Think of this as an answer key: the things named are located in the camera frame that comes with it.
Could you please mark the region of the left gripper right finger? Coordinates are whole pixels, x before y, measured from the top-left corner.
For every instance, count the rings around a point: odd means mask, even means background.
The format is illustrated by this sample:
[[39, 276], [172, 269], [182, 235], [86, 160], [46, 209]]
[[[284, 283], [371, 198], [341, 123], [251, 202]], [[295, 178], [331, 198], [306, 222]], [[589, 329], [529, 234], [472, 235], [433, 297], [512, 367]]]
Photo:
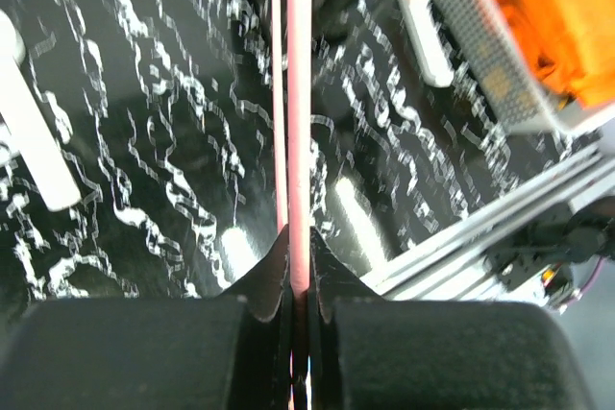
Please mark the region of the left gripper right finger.
[[572, 348], [541, 308], [388, 301], [310, 235], [316, 409], [591, 409]]

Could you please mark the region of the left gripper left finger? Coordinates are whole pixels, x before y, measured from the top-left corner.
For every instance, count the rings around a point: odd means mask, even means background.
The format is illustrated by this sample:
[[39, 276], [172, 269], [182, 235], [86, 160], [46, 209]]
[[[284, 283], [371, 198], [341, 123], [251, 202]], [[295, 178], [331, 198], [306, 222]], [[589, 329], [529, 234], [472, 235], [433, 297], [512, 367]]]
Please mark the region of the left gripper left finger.
[[284, 409], [288, 235], [208, 299], [47, 301], [1, 357], [5, 409]]

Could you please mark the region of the orange trousers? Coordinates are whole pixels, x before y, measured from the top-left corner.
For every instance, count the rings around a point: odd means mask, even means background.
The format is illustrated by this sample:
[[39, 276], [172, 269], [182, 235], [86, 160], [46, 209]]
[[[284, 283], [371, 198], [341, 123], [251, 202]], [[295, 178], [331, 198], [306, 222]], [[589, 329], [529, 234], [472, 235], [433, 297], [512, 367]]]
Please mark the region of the orange trousers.
[[588, 109], [614, 98], [614, 0], [496, 0], [533, 77]]

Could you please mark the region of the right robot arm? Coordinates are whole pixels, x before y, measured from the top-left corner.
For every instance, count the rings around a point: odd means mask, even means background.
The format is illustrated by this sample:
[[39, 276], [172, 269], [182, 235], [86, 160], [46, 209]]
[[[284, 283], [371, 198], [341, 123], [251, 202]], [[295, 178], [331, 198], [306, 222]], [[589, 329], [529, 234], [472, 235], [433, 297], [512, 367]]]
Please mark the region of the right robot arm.
[[614, 198], [601, 197], [576, 212], [566, 203], [552, 205], [490, 247], [486, 259], [507, 292], [535, 277], [538, 296], [563, 311], [614, 260]]

